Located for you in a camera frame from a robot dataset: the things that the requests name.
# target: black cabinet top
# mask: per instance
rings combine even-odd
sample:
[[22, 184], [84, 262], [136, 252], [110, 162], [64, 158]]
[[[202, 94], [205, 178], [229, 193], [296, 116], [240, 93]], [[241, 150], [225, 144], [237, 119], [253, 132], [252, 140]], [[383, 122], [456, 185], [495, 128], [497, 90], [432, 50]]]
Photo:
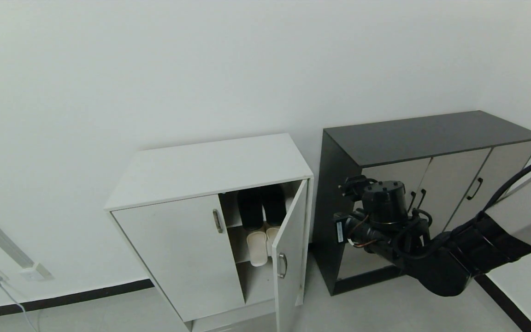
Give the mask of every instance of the black cabinet top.
[[531, 141], [531, 130], [483, 111], [324, 131], [362, 167]]

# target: cabinet top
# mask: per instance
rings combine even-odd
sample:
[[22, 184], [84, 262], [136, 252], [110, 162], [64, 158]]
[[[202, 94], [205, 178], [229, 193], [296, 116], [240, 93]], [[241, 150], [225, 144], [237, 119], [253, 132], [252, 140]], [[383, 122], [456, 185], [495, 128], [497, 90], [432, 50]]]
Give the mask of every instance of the cabinet top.
[[106, 202], [120, 210], [312, 177], [289, 134], [135, 153]]
[[531, 141], [531, 130], [483, 111], [356, 124], [324, 132], [362, 167]]

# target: black shoe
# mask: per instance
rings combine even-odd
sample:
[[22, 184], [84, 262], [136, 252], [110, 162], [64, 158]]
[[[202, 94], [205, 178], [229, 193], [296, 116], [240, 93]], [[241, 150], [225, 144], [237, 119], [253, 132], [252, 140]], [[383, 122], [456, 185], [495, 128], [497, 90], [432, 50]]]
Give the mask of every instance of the black shoe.
[[240, 190], [236, 195], [236, 202], [241, 215], [241, 223], [246, 231], [256, 231], [264, 225], [261, 211], [261, 197], [258, 188]]
[[286, 217], [286, 197], [278, 184], [260, 187], [261, 203], [264, 204], [265, 220], [269, 225], [279, 226]]

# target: white slipper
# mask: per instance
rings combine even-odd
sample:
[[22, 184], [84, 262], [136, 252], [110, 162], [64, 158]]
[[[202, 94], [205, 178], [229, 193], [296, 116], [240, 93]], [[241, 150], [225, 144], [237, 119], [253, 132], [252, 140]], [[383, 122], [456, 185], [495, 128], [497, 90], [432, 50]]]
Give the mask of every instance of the white slipper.
[[266, 231], [267, 234], [267, 255], [271, 256], [271, 246], [274, 244], [274, 240], [276, 239], [276, 236], [278, 235], [278, 231], [280, 230], [280, 227], [272, 227], [268, 228]]
[[267, 236], [263, 231], [254, 231], [247, 235], [247, 247], [249, 248], [249, 262], [254, 267], [260, 267], [267, 263]]

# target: dark gray cabinet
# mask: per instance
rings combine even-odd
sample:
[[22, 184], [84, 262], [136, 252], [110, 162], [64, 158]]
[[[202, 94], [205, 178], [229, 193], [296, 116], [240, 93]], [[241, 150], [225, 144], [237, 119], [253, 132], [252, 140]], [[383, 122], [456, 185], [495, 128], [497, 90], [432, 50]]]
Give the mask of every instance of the dark gray cabinet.
[[429, 212], [434, 236], [468, 221], [531, 157], [531, 130], [483, 111], [323, 130], [312, 252], [329, 292], [402, 275], [377, 255], [337, 243], [336, 212], [358, 208], [338, 185], [364, 174], [405, 184], [407, 204]]

